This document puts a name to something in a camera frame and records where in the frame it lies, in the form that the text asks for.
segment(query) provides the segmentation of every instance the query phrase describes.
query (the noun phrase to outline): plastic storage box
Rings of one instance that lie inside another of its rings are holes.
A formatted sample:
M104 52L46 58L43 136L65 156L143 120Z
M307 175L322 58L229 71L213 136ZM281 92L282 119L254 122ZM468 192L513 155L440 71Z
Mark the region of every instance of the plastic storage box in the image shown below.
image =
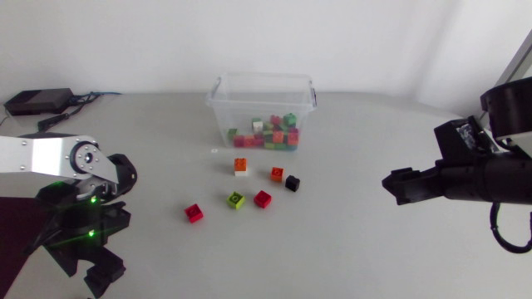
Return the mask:
M228 147L295 150L316 93L306 75L225 73L207 95Z

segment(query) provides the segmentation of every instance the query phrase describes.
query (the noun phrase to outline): container handle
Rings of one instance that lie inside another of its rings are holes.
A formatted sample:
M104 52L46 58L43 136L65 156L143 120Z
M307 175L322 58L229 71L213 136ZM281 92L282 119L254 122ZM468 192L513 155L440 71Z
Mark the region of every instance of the container handle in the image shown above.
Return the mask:
M313 82L309 81L310 91L312 92L311 96L313 97L313 108L318 107L318 98L316 97L316 91L314 90Z
M207 94L207 99L206 99L207 100L207 105L211 105L211 101L213 99L213 96L216 93L216 91L218 90L219 84L221 82L222 82L222 78L218 77L218 79L216 79L216 82L214 83L213 88Z

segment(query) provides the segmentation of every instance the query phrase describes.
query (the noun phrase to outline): black power supply box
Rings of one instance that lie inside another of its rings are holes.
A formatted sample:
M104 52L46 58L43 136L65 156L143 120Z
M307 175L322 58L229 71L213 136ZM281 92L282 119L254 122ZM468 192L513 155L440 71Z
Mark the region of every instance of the black power supply box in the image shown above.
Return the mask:
M60 114L70 105L72 96L70 88L21 91L4 107L11 115Z

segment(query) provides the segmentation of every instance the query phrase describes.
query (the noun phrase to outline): orange cube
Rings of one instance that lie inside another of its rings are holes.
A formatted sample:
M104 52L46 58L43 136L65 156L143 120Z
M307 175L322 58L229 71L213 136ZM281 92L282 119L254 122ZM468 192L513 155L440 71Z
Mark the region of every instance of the orange cube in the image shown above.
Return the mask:
M274 143L283 143L284 140L284 132L282 131L274 131L273 132L273 142Z
M275 182L283 182L283 169L273 167L272 168L272 180Z
M234 171L246 171L247 169L246 158L237 158L234 160Z

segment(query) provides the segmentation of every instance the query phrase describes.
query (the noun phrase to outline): black cube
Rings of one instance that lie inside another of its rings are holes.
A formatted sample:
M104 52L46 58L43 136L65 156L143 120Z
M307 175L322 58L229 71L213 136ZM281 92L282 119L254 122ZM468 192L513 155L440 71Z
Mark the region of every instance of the black cube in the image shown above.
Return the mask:
M284 184L284 186L292 190L293 192L296 192L299 189L299 179L297 179L293 175L289 175L286 178L286 183Z

